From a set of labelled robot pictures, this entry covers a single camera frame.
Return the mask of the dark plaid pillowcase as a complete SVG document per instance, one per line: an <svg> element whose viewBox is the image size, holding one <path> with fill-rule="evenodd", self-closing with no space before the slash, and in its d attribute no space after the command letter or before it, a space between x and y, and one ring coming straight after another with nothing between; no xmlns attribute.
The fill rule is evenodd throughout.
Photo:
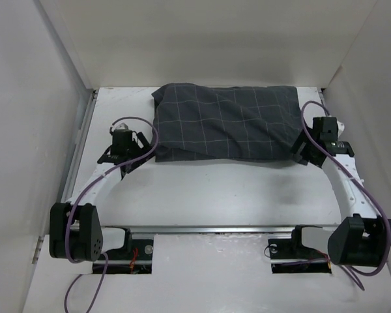
<svg viewBox="0 0 391 313"><path fill-rule="evenodd" d="M152 93L157 162L292 160L302 130L298 89L169 83Z"/></svg>

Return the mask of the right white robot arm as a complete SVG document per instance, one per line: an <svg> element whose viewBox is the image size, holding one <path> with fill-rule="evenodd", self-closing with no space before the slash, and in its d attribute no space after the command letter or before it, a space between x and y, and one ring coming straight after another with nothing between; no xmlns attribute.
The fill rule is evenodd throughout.
<svg viewBox="0 0 391 313"><path fill-rule="evenodd" d="M348 142L338 139L335 117L315 117L305 126L292 146L303 165L313 164L327 176L341 222L334 231L310 228L292 237L291 253L303 257L312 248L328 254L332 263L349 267L372 267L378 273L385 265L391 247L391 218L364 188Z"/></svg>

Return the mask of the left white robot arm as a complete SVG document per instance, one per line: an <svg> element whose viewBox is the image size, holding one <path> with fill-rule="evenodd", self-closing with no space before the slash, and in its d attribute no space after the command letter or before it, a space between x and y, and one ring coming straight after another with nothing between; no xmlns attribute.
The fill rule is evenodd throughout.
<svg viewBox="0 0 391 313"><path fill-rule="evenodd" d="M112 144L98 159L86 185L64 203L50 209L49 252L53 258L96 261L111 251L120 259L132 253L128 228L102 227L98 209L124 177L154 156L142 132L111 132Z"/></svg>

